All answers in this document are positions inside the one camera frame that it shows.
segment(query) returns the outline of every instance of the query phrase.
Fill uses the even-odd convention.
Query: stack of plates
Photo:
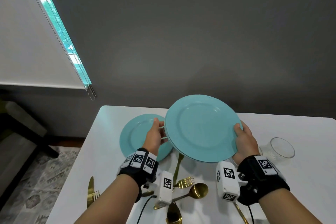
[[[184,156],[206,163],[228,159],[237,152],[237,136],[233,130],[236,123],[241,124],[237,114],[216,98],[190,95],[177,100],[165,119],[156,114],[144,114],[129,121],[120,135],[120,148],[125,156],[142,146],[154,117],[165,120],[170,142],[160,146],[158,161],[165,158],[172,147]]]
[[[200,162],[219,162],[237,152],[233,129],[236,123],[241,124],[227,104],[210,96],[191,95],[169,108],[165,131],[169,142],[184,156]]]

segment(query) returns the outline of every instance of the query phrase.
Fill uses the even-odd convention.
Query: rug
[[[58,158],[40,152],[0,212],[2,224],[45,224],[80,148],[53,147]]]

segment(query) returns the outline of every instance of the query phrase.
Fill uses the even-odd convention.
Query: wall
[[[6,88],[61,136],[102,105],[207,94],[237,112],[336,117],[335,0],[53,0],[97,93]]]

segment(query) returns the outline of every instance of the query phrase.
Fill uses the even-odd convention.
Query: white tabletop
[[[164,117],[167,110],[101,107],[47,224],[67,224],[76,221],[86,210],[87,189],[91,176],[94,176],[95,190],[100,192],[113,182],[118,167],[125,159],[120,150],[119,136],[129,120],[146,113]],[[333,223],[333,211],[336,206],[336,121],[331,118],[250,113],[238,113],[238,116],[250,127],[259,145],[265,145],[273,137],[284,138],[293,145],[295,157],[277,167],[286,177],[292,193],[323,223]],[[174,150],[160,163],[160,168],[174,173],[176,163],[177,152]],[[209,193],[203,199],[185,198],[179,201],[177,205],[184,223],[243,223],[234,205],[217,197],[215,164],[184,158],[178,179],[190,175],[193,175],[196,181],[206,183]],[[188,189],[174,190],[176,195],[187,192]],[[145,200],[146,198],[142,198],[134,205],[127,223],[136,223]],[[239,203],[238,205],[249,220],[247,207]],[[252,205],[251,209],[255,219],[266,219],[258,204]],[[153,202],[150,201],[140,223],[165,224],[166,212],[166,208],[153,210]]]

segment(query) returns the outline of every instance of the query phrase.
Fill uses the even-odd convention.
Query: cable
[[[251,214],[251,218],[252,218],[252,223],[254,224],[254,219],[253,219],[252,211],[251,211],[251,208],[250,208],[249,205],[248,205],[248,208],[249,208],[249,210],[250,210],[250,214]]]
[[[152,197],[156,197],[156,196],[153,195],[153,196],[150,196],[149,199],[147,199],[146,203],[143,205],[143,208],[142,208],[142,210],[141,210],[140,216],[139,216],[139,218],[138,218],[138,222],[137,222],[136,224],[139,224],[139,221],[140,221],[140,218],[141,218],[141,214],[142,214],[142,212],[144,211],[145,206],[147,205],[148,201],[149,201]]]

